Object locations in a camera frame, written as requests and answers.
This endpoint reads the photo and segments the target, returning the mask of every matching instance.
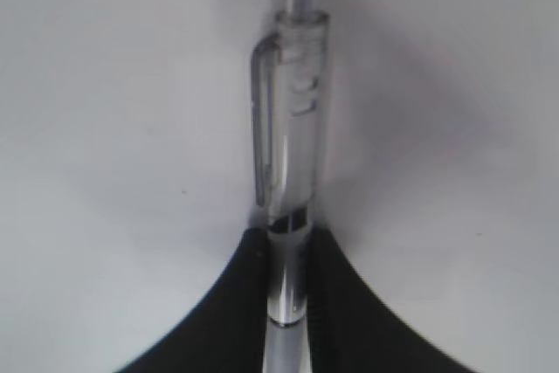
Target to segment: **clear plastic pen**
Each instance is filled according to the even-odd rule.
[[[305,250],[313,226],[328,38],[328,15],[316,4],[286,0],[276,32],[252,55],[256,196],[266,208],[272,251],[268,314],[282,326],[306,312]]]

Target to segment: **white wall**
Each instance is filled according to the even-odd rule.
[[[111,371],[200,299],[252,206],[275,0],[0,0],[0,370]],[[322,189],[356,268],[486,372],[556,371],[556,0],[327,0]]]

